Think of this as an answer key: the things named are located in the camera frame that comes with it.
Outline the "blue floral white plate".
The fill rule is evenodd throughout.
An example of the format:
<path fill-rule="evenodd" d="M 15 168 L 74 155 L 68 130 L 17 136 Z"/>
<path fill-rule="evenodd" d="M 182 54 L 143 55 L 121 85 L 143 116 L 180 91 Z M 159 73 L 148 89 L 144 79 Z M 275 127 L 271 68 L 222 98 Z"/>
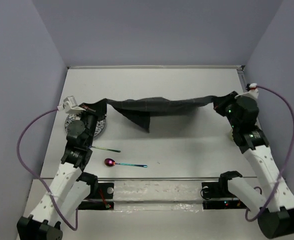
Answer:
<path fill-rule="evenodd" d="M 81 119 L 81 114 L 69 114 L 64 122 L 64 130 L 66 133 L 68 133 L 68 126 L 70 123 L 80 120 Z M 99 135 L 101 135 L 104 132 L 104 129 L 106 127 L 106 119 L 100 120 L 96 124 L 95 128 L 95 133 L 94 133 L 94 138 L 97 138 Z"/>

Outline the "cream cup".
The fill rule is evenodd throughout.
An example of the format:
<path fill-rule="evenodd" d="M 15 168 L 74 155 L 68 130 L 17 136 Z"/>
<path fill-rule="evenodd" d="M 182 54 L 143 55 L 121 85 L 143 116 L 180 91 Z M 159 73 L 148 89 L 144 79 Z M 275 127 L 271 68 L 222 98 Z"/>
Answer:
<path fill-rule="evenodd" d="M 233 136 L 233 131 L 232 131 L 232 130 L 228 133 L 228 138 L 229 138 L 231 141 L 234 141 L 234 136 Z"/>

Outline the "dark grey checked cloth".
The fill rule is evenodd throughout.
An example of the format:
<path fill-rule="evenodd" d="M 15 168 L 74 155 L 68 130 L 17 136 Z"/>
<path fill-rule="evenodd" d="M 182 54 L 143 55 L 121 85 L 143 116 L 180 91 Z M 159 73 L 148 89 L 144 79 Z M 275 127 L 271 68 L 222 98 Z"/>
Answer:
<path fill-rule="evenodd" d="M 182 100 L 169 100 L 163 97 L 148 97 L 122 101 L 105 98 L 104 101 L 128 120 L 141 127 L 146 132 L 149 132 L 152 117 L 189 114 L 200 107 L 215 104 L 221 99 L 221 96 L 209 95 Z"/>

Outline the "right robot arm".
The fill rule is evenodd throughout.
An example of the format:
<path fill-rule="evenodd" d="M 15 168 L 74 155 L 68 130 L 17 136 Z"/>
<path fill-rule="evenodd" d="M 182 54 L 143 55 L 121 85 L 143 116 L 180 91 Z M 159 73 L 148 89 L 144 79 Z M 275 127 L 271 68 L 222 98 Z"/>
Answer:
<path fill-rule="evenodd" d="M 257 221 L 268 239 L 294 234 L 294 194 L 281 175 L 264 132 L 257 125 L 259 107 L 256 93 L 235 91 L 214 97 L 213 108 L 226 117 L 232 139 L 256 174 L 262 194 L 252 188 L 237 171 L 220 175 L 217 190 L 222 196 L 237 197 L 253 214 L 247 221 Z"/>

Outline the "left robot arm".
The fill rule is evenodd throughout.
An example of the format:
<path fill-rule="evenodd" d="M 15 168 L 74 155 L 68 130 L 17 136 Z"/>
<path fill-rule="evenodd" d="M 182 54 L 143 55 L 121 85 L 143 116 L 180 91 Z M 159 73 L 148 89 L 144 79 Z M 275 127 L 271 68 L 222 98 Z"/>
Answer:
<path fill-rule="evenodd" d="M 17 141 L 16 153 L 20 164 L 46 189 L 29 216 L 22 216 L 17 222 L 16 227 L 21 240 L 61 240 L 62 223 L 76 231 L 78 224 L 71 224 L 68 221 L 69 217 L 77 216 L 81 202 L 87 197 L 95 196 L 98 191 L 97 177 L 86 173 L 84 169 L 93 153 L 91 147 L 97 123 L 106 117 L 106 101 L 77 105 L 75 100 L 65 99 L 63 104 L 52 111 L 79 114 L 80 119 L 68 125 L 64 153 L 51 184 L 47 184 L 24 163 L 20 153 L 22 137 L 20 136 Z"/>

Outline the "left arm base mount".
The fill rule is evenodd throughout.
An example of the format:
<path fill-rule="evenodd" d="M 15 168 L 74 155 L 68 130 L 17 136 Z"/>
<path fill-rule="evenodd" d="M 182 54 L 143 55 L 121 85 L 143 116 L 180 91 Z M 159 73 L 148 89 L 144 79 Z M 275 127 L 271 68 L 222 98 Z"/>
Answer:
<path fill-rule="evenodd" d="M 114 183 L 99 182 L 97 187 L 91 187 L 90 194 L 80 203 L 80 211 L 111 211 L 114 209 Z"/>

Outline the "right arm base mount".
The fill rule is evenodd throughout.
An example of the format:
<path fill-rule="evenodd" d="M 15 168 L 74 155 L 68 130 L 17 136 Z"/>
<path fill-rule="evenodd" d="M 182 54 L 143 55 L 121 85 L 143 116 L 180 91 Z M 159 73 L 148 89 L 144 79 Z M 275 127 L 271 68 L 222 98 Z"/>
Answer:
<path fill-rule="evenodd" d="M 200 196 L 204 210 L 245 209 L 246 205 L 228 190 L 228 181 L 243 176 L 237 171 L 221 173 L 218 181 L 201 183 Z"/>

